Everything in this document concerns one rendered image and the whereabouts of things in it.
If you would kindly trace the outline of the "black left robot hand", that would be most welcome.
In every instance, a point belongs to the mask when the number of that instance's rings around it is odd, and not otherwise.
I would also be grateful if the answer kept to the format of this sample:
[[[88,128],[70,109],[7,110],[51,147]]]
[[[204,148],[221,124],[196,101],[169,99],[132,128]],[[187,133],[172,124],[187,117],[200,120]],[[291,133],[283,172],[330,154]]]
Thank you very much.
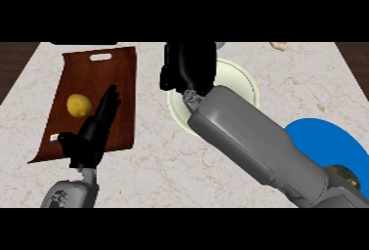
[[[64,155],[72,158],[72,168],[97,168],[104,157],[110,129],[120,104],[117,86],[110,85],[97,112],[88,118],[80,132],[77,134],[63,132],[58,135]]]

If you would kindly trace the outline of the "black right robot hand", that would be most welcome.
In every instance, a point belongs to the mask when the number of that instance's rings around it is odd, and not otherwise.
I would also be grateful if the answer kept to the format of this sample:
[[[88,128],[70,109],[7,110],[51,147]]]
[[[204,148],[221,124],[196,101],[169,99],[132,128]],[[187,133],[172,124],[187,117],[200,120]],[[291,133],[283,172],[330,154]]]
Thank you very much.
[[[160,89],[185,94],[194,90],[203,97],[216,82],[216,42],[168,42]]]

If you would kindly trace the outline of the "pale cream plate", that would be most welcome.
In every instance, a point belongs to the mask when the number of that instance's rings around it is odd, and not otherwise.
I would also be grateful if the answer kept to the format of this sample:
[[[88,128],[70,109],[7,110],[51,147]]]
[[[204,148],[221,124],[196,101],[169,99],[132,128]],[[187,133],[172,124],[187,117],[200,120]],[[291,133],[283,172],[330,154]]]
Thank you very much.
[[[216,84],[227,86],[255,107],[260,107],[260,90],[256,80],[244,67],[231,60],[218,59]],[[191,135],[199,136],[188,125],[191,111],[184,104],[182,95],[175,90],[168,93],[168,105],[179,126]]]

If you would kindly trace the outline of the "blue bowl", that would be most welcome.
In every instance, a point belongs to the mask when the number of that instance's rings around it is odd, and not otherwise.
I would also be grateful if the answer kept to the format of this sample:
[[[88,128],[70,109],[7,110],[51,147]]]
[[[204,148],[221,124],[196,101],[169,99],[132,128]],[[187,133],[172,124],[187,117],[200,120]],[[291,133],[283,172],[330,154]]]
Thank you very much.
[[[320,118],[293,121],[286,132],[300,151],[322,167],[340,165],[353,173],[361,193],[369,199],[369,152],[353,136]]]

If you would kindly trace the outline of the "yellow lemon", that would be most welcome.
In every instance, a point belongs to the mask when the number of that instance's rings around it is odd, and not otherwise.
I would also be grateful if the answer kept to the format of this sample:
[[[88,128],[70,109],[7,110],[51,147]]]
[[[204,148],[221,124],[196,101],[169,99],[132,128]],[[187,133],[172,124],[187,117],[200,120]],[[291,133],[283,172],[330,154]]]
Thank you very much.
[[[86,96],[80,94],[75,94],[69,98],[67,109],[69,109],[70,114],[75,117],[83,118],[94,111],[94,103]]]

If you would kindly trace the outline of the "brown wooden cutting board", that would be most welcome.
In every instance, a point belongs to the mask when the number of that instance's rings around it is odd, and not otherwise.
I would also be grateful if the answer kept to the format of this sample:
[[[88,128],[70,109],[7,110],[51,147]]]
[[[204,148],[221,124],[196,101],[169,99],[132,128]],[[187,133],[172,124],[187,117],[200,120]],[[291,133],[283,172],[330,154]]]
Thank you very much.
[[[113,122],[107,151],[131,149],[135,144],[137,121],[137,71],[135,47],[66,53],[60,86],[49,113],[38,155],[32,161],[42,162],[64,158],[63,146],[51,141],[61,132],[79,133],[86,118],[75,117],[67,109],[72,95],[80,94],[92,101],[95,113],[101,98],[111,84],[117,86],[122,104]]]

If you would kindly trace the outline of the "green-brown round vegetable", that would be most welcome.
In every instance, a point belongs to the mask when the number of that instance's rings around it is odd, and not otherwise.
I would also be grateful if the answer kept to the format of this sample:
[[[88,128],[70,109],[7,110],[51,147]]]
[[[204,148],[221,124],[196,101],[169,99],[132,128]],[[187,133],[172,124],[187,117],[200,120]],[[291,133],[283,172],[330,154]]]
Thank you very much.
[[[353,171],[343,165],[331,165],[330,168],[343,176],[356,188],[361,188],[361,181]]]

